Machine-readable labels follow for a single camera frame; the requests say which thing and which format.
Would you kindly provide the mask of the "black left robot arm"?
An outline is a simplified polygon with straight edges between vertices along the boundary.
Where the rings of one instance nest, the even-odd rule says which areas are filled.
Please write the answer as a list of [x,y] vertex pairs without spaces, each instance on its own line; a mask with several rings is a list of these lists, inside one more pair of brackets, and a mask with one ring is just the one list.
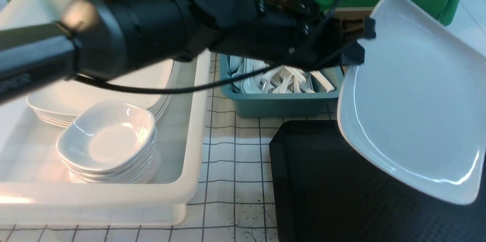
[[[194,93],[289,66],[306,72],[358,66],[359,39],[376,38],[375,20],[345,25],[342,0],[74,0],[58,21],[1,31],[1,103],[61,80],[116,92]],[[171,59],[213,53],[262,60],[269,67],[233,79],[178,89],[110,84]]]

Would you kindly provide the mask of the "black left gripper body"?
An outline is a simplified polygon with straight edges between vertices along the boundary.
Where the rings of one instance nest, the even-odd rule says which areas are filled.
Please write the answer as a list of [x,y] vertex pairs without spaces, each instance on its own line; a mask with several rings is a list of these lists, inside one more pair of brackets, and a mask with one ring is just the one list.
[[235,24],[209,50],[306,71],[337,66],[342,47],[333,15],[341,2],[323,10],[314,0],[235,0]]

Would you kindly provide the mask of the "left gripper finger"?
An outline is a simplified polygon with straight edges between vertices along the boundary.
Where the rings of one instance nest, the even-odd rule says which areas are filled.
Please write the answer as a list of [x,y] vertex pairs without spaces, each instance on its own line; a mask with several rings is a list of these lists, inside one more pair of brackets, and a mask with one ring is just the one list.
[[376,38],[376,21],[371,17],[364,17],[359,38],[373,40]]
[[365,61],[365,49],[358,42],[351,42],[342,48],[341,66],[359,66]]

